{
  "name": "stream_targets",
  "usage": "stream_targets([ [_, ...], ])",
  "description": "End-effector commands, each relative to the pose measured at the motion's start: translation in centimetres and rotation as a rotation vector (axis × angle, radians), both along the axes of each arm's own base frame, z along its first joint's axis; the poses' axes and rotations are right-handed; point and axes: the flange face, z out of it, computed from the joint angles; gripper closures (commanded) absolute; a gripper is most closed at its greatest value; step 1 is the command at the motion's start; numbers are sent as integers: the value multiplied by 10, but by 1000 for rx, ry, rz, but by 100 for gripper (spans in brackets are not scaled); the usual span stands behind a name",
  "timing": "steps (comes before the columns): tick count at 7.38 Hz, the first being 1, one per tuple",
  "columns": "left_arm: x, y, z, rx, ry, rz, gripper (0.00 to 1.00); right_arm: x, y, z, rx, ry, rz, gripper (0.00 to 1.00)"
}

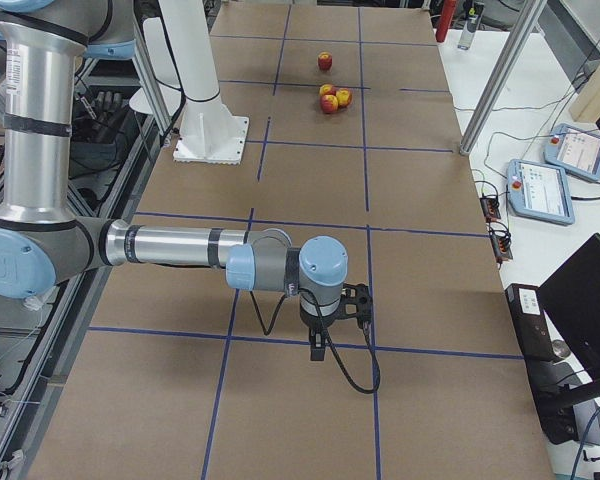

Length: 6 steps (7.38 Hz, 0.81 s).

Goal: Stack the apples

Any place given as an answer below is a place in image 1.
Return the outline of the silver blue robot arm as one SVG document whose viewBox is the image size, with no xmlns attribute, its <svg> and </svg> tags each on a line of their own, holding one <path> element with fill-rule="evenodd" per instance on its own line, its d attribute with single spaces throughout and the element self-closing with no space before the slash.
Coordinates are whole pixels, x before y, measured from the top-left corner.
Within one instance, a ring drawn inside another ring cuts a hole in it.
<svg viewBox="0 0 600 480">
<path fill-rule="evenodd" d="M 7 45 L 6 166 L 0 203 L 0 295 L 24 299 L 83 272 L 124 263 L 209 267 L 230 287 L 298 296 L 311 357 L 334 350 L 346 315 L 345 247 L 318 236 L 296 248 L 280 230 L 150 228 L 67 207 L 74 63 L 91 46 L 135 50 L 128 1 L 0 1 Z"/>
</svg>

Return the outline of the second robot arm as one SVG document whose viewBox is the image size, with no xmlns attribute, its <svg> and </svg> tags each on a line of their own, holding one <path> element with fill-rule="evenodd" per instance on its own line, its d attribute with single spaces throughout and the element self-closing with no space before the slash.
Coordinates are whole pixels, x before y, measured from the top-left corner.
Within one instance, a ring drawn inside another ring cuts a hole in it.
<svg viewBox="0 0 600 480">
<path fill-rule="evenodd" d="M 112 59 L 134 50 L 131 1 L 0 1 L 10 97 L 70 96 L 75 60 L 93 48 Z"/>
</svg>

